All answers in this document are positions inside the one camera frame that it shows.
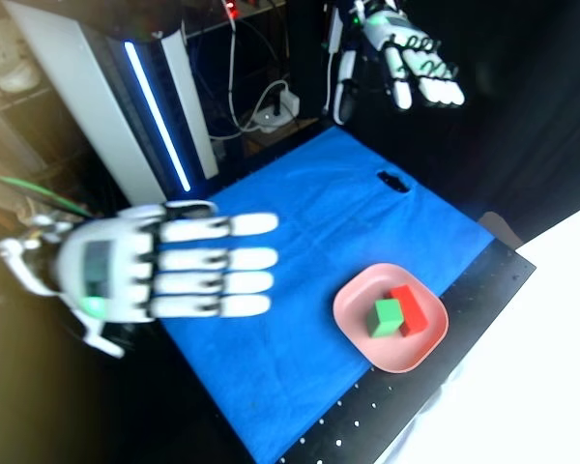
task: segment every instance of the white power outlet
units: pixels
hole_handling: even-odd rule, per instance
[[[280,127],[292,122],[299,115],[299,97],[289,90],[284,89],[279,94],[279,100],[281,101],[279,114],[274,114],[275,107],[271,105],[261,109],[253,117],[252,121],[260,126],[260,130],[264,133],[276,131]]]

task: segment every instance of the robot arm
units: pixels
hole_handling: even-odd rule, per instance
[[[44,217],[37,235],[41,230],[43,242],[61,241],[49,263],[56,290],[25,259],[26,250],[42,247],[41,241],[33,244],[30,234],[5,239],[0,254],[28,291],[63,300],[85,326],[86,343],[120,358],[124,350],[102,336],[106,323],[244,317],[269,309],[271,302],[261,293],[273,285],[265,270],[276,263],[276,251],[216,242],[269,232],[277,227],[277,217],[216,214],[213,203],[179,201],[130,208],[76,227]]]
[[[339,31],[346,31],[333,98],[333,119],[338,124],[345,124],[352,115],[368,60],[380,64],[385,93],[400,110],[412,106],[411,85],[418,87],[430,105],[458,106],[464,102],[464,94],[454,81],[456,67],[438,55],[440,43],[413,25],[394,0],[339,0],[337,8],[330,53],[339,49]]]

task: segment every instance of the red block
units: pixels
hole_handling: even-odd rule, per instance
[[[425,314],[423,314],[412,289],[408,285],[393,288],[389,292],[389,296],[399,300],[402,308],[404,323],[400,326],[399,331],[403,336],[418,334],[427,328]]]

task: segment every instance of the pink bowl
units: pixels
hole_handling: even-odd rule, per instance
[[[376,300],[385,299],[393,287],[409,285],[427,319],[427,328],[409,336],[398,331],[372,338],[365,318]],[[375,264],[337,292],[333,317],[342,332],[376,367],[393,373],[417,367],[447,333],[449,317],[443,303],[412,274],[394,264]]]

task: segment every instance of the blue cloth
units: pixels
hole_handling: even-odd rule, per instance
[[[382,170],[410,191],[386,186],[377,178]],[[275,232],[240,239],[279,252],[273,306],[256,317],[163,324],[258,463],[279,459],[370,366],[333,319],[334,296],[346,282],[389,262],[440,295],[492,240],[339,129],[213,201],[224,215],[279,215]]]

